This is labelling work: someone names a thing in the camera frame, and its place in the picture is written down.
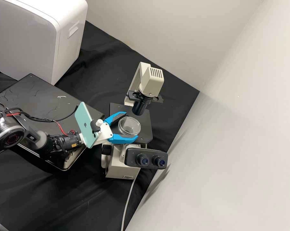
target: microscope base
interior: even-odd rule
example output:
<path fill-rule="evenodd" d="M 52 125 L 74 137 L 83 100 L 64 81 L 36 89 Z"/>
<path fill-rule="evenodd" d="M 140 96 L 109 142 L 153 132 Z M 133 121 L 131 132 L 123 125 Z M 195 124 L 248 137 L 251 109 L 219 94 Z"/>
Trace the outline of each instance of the microscope base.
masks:
<path fill-rule="evenodd" d="M 101 155 L 101 166 L 106 169 L 107 178 L 133 180 L 137 177 L 140 168 L 129 167 L 120 161 L 123 145 L 112 145 L 112 154 Z"/>

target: black knob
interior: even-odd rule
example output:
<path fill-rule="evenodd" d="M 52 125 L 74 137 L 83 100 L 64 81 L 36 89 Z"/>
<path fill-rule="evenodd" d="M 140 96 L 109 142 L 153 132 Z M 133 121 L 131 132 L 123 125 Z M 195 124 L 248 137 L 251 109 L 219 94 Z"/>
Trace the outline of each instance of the black knob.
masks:
<path fill-rule="evenodd" d="M 141 153 L 137 156 L 136 162 L 143 167 L 145 167 L 149 164 L 148 157 L 143 153 Z"/>
<path fill-rule="evenodd" d="M 112 146 L 111 145 L 108 145 L 108 144 L 103 145 L 102 146 L 101 153 L 103 155 L 107 155 L 107 156 L 111 155 L 111 153 L 112 153 Z"/>

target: black metal plate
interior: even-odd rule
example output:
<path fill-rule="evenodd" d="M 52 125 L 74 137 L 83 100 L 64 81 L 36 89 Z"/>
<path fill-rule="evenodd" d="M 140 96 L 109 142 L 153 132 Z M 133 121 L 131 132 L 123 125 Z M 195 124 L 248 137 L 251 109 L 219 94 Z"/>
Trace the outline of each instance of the black metal plate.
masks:
<path fill-rule="evenodd" d="M 122 104 L 110 103 L 110 115 L 115 114 L 119 111 L 127 112 L 128 116 L 131 116 L 139 121 L 141 124 L 141 131 L 139 133 L 139 137 L 135 141 L 135 143 L 139 144 L 147 144 L 152 141 L 152 129 L 151 129 L 151 120 L 150 120 L 150 113 L 148 109 L 145 109 L 142 115 L 135 115 L 132 112 L 132 107 L 125 106 Z M 111 130 L 114 134 L 120 134 L 118 130 L 118 126 L 113 125 L 111 126 Z"/>
<path fill-rule="evenodd" d="M 0 93 L 0 102 L 7 108 L 19 107 L 31 116 L 38 118 L 60 119 L 75 109 L 80 101 L 66 92 L 58 89 L 55 86 L 43 81 L 33 74 L 29 74 L 16 82 L 11 87 Z M 104 117 L 104 114 L 87 105 L 93 120 L 98 120 Z M 56 123 L 41 123 L 32 120 L 26 120 L 28 124 L 35 130 L 41 130 L 48 134 L 61 134 Z M 68 132 L 71 129 L 80 132 L 79 126 L 74 115 L 65 120 L 60 121 L 64 131 Z M 85 146 L 76 149 L 67 161 L 51 161 L 56 167 L 67 170 L 83 152 Z"/>

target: white mini fridge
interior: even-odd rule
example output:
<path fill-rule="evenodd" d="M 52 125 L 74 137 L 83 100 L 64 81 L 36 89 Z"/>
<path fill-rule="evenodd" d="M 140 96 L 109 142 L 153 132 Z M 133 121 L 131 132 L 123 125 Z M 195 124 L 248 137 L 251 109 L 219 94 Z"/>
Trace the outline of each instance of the white mini fridge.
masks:
<path fill-rule="evenodd" d="M 85 0 L 0 0 L 0 72 L 54 85 L 78 58 Z"/>

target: red wire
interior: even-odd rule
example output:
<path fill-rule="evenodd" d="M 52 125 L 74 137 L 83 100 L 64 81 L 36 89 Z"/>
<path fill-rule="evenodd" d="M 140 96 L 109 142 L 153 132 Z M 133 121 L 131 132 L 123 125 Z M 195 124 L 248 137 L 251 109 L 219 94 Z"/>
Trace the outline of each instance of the red wire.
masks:
<path fill-rule="evenodd" d="M 16 112 L 16 113 L 6 114 L 6 116 L 13 116 L 13 115 L 16 116 L 16 115 L 20 115 L 20 114 L 21 114 L 20 112 Z M 68 135 L 64 132 L 62 126 L 61 126 L 57 121 L 54 120 L 54 122 L 57 123 L 57 125 L 58 125 L 59 129 L 61 130 L 61 132 L 62 132 L 64 135 L 68 136 Z"/>
<path fill-rule="evenodd" d="M 58 125 L 59 129 L 61 130 L 61 132 L 62 132 L 65 136 L 68 136 L 68 135 L 64 132 L 62 126 L 61 126 L 57 121 L 55 121 L 55 123 L 57 123 L 57 125 Z"/>
<path fill-rule="evenodd" d="M 16 116 L 16 115 L 19 115 L 20 114 L 20 112 L 17 112 L 17 113 L 10 113 L 10 114 L 6 114 L 6 116 Z"/>

